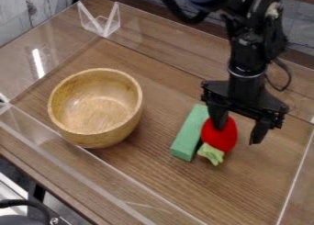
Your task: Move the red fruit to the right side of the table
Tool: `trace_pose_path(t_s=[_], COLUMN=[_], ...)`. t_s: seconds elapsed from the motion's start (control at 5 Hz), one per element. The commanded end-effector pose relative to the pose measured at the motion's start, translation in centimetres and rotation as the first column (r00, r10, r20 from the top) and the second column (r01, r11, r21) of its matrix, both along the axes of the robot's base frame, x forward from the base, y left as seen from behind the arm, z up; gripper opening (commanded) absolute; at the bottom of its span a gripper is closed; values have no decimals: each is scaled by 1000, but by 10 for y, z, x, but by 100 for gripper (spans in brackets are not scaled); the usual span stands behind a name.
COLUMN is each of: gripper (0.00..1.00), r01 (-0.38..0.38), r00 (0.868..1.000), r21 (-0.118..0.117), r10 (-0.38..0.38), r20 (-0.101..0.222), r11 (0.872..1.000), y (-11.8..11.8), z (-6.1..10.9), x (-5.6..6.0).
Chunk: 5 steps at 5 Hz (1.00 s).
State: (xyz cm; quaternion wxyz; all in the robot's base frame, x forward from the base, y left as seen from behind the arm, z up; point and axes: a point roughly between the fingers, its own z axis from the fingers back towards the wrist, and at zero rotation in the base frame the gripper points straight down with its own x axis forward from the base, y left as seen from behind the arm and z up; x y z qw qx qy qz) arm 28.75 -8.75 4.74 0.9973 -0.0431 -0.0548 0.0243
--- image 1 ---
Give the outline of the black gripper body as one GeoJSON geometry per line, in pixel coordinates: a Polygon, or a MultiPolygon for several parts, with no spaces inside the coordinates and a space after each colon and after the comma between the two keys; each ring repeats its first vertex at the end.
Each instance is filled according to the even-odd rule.
{"type": "Polygon", "coordinates": [[[290,108],[264,87],[256,95],[249,90],[241,90],[233,95],[227,81],[207,80],[201,82],[201,90],[201,101],[205,105],[208,102],[225,105],[228,111],[256,121],[267,118],[271,121],[269,129],[281,128],[290,108]]]}

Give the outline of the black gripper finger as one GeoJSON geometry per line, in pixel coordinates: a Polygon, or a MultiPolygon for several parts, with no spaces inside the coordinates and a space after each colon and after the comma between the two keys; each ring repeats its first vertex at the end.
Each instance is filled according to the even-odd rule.
{"type": "Polygon", "coordinates": [[[259,144],[267,134],[271,127],[271,121],[267,118],[261,118],[256,121],[252,131],[249,133],[248,144],[259,144]]]}
{"type": "Polygon", "coordinates": [[[228,119],[228,107],[225,105],[208,102],[208,115],[216,130],[223,130],[228,119]]]}

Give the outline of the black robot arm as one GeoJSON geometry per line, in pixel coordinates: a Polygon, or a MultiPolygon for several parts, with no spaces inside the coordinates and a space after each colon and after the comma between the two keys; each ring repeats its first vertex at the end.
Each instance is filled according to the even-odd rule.
{"type": "Polygon", "coordinates": [[[280,0],[185,0],[197,10],[188,16],[175,0],[161,0],[172,14],[187,24],[199,24],[212,12],[225,23],[231,45],[225,81],[201,83],[201,101],[215,129],[227,125],[229,112],[255,120],[248,142],[259,144],[267,131],[281,127],[290,108],[265,89],[269,63],[283,66],[276,56],[284,51],[287,37],[281,27],[280,0]]]}

